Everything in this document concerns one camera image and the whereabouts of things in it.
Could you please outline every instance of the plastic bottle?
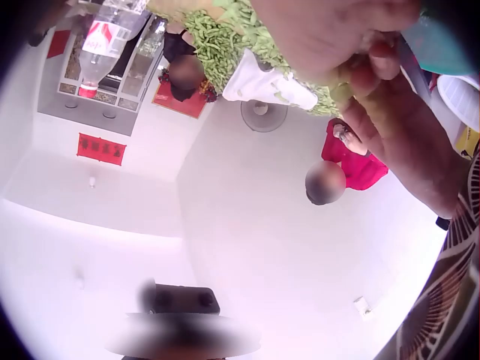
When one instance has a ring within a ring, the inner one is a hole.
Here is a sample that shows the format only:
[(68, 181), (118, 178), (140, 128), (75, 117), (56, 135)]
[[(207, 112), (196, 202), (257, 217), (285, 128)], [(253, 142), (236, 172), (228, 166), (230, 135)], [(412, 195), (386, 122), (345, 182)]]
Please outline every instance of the plastic bottle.
[(132, 30), (142, 21), (146, 0), (105, 0), (80, 53), (83, 80), (78, 95), (94, 97), (98, 83), (115, 66)]

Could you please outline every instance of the black shirt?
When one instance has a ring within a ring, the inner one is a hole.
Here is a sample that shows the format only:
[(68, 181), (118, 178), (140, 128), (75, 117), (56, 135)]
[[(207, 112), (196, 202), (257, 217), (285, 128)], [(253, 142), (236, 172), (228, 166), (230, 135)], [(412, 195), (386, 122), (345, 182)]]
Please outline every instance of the black shirt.
[(177, 56), (195, 54), (195, 48), (182, 39), (185, 32), (186, 30), (183, 30), (180, 34), (165, 33), (163, 55), (168, 62), (172, 62)]

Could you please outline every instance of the red shirt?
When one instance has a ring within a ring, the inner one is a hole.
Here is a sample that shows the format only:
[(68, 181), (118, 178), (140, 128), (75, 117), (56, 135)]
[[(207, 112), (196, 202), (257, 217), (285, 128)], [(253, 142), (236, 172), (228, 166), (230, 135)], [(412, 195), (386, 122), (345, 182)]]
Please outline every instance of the red shirt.
[(322, 159), (341, 166), (347, 178), (347, 187), (354, 190), (366, 190), (388, 173), (388, 168), (373, 154), (362, 156), (351, 152), (345, 144), (333, 136), (333, 126), (339, 121), (332, 119), (327, 126), (327, 139), (322, 150)]

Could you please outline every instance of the bottle cap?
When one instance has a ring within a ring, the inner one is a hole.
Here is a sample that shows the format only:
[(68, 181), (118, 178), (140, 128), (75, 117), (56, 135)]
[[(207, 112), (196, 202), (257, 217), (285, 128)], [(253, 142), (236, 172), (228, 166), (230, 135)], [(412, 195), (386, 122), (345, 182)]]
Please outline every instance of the bottle cap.
[(80, 89), (78, 89), (78, 95), (88, 98), (93, 98), (96, 94), (98, 86), (88, 86), (81, 84)]

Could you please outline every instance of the white plastic container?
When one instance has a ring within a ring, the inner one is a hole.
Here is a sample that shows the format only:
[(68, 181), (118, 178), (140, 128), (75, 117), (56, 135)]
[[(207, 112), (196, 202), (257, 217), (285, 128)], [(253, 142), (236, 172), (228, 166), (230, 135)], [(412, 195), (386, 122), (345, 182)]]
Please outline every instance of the white plastic container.
[(441, 75), (437, 80), (440, 97), (468, 127), (480, 128), (479, 77)]
[(146, 0), (105, 0), (80, 53), (83, 80), (78, 95), (94, 97), (98, 83), (115, 66), (132, 30), (143, 21)]

